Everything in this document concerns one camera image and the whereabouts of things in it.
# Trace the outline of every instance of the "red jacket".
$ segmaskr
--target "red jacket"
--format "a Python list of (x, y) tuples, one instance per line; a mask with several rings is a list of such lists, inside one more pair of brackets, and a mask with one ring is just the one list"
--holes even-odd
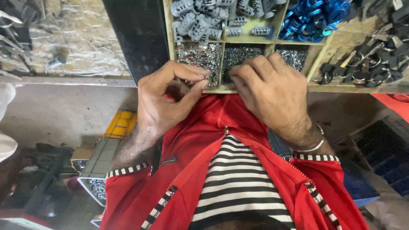
[[(164, 136), (161, 162), (172, 156), (177, 161), (160, 166), (151, 178), (151, 167), (146, 164), (111, 172), (100, 229), (187, 229), (225, 127), (258, 157), (297, 230), (336, 229), (334, 220), (341, 226), (338, 229), (368, 229), (343, 186), (339, 161), (329, 157), (328, 161), (284, 161), (268, 147), (265, 124), (246, 109), (238, 95), (203, 95), (188, 117)], [(313, 198), (315, 189), (328, 206), (317, 199), (319, 194)]]

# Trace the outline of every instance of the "right hand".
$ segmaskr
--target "right hand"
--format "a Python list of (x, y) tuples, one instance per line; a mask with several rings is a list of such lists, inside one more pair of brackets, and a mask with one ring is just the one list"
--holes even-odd
[(307, 114), (307, 79), (278, 54), (257, 56), (233, 67), (230, 77), (246, 107), (284, 140), (297, 147), (315, 146)]

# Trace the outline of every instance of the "striped cuff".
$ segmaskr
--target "striped cuff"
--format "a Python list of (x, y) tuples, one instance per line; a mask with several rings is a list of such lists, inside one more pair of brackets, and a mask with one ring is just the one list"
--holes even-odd
[(148, 163), (140, 163), (139, 165), (136, 166), (132, 166), (129, 168), (123, 168), (123, 169), (117, 169), (114, 171), (110, 171), (109, 173), (106, 174), (105, 179), (111, 176), (118, 176), (118, 175), (124, 175), (124, 174), (128, 174), (128, 173), (133, 173), (136, 171), (139, 171), (141, 169), (144, 169), (146, 167), (148, 167), (149, 164)]
[(338, 161), (339, 158), (333, 155), (316, 155), (316, 154), (302, 154), (302, 153), (293, 153), (292, 158), (301, 159), (301, 160), (332, 160)]

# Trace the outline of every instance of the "white cloth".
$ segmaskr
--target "white cloth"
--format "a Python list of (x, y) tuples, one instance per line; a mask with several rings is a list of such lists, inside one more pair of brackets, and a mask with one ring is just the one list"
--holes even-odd
[[(11, 84), (0, 84), (0, 121), (6, 113), (7, 105), (16, 96), (16, 88)], [(0, 132), (0, 162), (11, 156), (17, 149), (17, 142)]]

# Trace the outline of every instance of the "concrete surface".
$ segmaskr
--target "concrete surface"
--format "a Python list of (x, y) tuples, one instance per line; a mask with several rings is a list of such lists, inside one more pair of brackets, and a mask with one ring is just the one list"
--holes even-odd
[[(330, 141), (383, 116), (398, 116), (369, 94), (310, 92), (308, 105)], [(17, 88), (0, 131), (21, 147), (42, 142), (75, 148), (89, 137), (102, 136), (119, 108), (136, 111), (136, 88), (25, 85)]]
[(102, 136), (117, 109), (137, 109), (136, 88), (25, 85), (7, 107), (0, 131), (20, 146), (42, 142), (78, 147)]

